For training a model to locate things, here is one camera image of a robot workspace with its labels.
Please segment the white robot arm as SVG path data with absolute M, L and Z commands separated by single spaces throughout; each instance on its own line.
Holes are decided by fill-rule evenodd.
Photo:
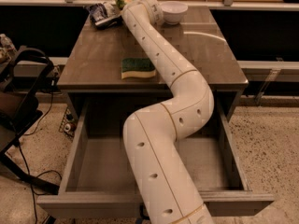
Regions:
M 173 95 L 137 110 L 123 126 L 125 150 L 151 224 L 214 224 L 175 147 L 209 121 L 213 93 L 202 74 L 153 27 L 163 18 L 157 0 L 126 5 L 122 18 Z

